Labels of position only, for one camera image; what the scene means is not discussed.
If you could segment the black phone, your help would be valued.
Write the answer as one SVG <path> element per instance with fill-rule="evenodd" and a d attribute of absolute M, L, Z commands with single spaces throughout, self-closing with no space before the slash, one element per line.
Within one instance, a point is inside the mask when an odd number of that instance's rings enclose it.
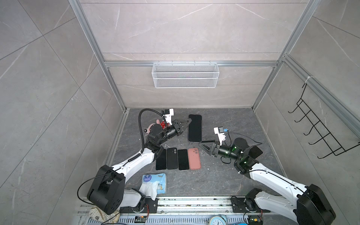
<path fill-rule="evenodd" d="M 167 169 L 167 152 L 163 150 L 162 153 L 156 160 L 156 170 L 166 170 Z"/>
<path fill-rule="evenodd" d="M 190 143 L 200 143 L 202 141 L 202 116 L 190 114 L 188 116 L 191 123 L 188 126 L 188 141 Z"/>

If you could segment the pink phone case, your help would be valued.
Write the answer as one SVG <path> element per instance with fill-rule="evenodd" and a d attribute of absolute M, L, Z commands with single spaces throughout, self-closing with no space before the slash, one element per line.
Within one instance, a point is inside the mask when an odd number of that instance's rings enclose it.
<path fill-rule="evenodd" d="M 198 148 L 190 148 L 187 150 L 189 168 L 191 170 L 201 169 L 200 153 Z"/>

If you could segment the black phone case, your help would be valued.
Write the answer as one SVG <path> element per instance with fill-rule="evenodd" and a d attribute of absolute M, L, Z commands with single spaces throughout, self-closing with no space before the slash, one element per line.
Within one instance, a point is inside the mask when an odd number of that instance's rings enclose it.
<path fill-rule="evenodd" d="M 178 169 L 178 150 L 177 150 L 177 148 L 168 148 L 166 150 L 166 168 L 168 170 Z"/>

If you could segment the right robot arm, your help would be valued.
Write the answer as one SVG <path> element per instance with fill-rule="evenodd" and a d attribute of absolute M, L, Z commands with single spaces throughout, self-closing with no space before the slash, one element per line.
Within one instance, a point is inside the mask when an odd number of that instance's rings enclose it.
<path fill-rule="evenodd" d="M 233 159 L 239 174 L 278 193 L 274 196 L 254 188 L 244 200 L 249 212 L 268 210 L 299 225 L 330 225 L 335 220 L 336 213 L 318 186 L 306 186 L 270 170 L 257 160 L 262 150 L 255 145 L 249 146 L 245 139 L 236 138 L 232 145 L 204 141 L 199 143 L 199 147 L 210 156 Z"/>

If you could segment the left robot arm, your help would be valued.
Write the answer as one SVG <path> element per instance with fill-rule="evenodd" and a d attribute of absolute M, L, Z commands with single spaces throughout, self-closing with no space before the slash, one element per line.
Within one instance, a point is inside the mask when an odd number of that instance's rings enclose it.
<path fill-rule="evenodd" d="M 182 135 L 191 122 L 191 119 L 174 120 L 165 128 L 156 123 L 150 126 L 143 150 L 117 165 L 104 165 L 98 170 L 96 176 L 91 179 L 87 200 L 107 215 L 124 207 L 142 210 L 145 195 L 140 191 L 125 189 L 126 182 L 143 167 L 155 161 L 164 151 L 162 144 Z"/>

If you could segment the phone near right arm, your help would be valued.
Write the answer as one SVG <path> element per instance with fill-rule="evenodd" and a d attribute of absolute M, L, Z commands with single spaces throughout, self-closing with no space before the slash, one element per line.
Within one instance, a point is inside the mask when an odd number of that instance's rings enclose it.
<path fill-rule="evenodd" d="M 263 154 L 263 151 L 257 146 L 253 146 L 249 150 L 249 156 L 253 159 L 257 159 L 259 156 Z"/>

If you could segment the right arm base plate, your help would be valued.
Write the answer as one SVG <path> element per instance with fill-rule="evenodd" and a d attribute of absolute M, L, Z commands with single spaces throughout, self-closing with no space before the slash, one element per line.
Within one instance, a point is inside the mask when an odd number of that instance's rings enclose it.
<path fill-rule="evenodd" d="M 235 213 L 270 213 L 269 210 L 261 209 L 253 199 L 240 196 L 232 196 L 230 198 L 232 210 Z"/>

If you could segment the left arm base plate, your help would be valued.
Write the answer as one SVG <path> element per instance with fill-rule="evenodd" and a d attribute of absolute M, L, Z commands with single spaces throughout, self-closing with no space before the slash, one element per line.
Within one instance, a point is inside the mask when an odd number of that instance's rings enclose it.
<path fill-rule="evenodd" d="M 156 213 L 158 198 L 154 201 L 151 198 L 142 198 L 136 207 L 121 207 L 120 213 Z"/>

